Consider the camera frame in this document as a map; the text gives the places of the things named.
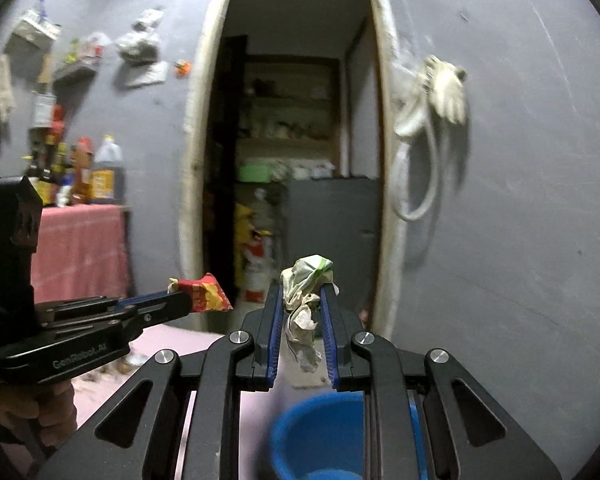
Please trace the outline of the left hand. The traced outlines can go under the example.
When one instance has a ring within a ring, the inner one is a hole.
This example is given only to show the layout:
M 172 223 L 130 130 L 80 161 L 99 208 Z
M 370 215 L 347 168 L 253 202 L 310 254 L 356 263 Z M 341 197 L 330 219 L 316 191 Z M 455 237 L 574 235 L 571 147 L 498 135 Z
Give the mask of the left hand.
M 37 422 L 45 446 L 64 443 L 78 426 L 72 382 L 60 382 L 44 393 L 0 384 L 0 425 L 16 432 L 18 420 Z

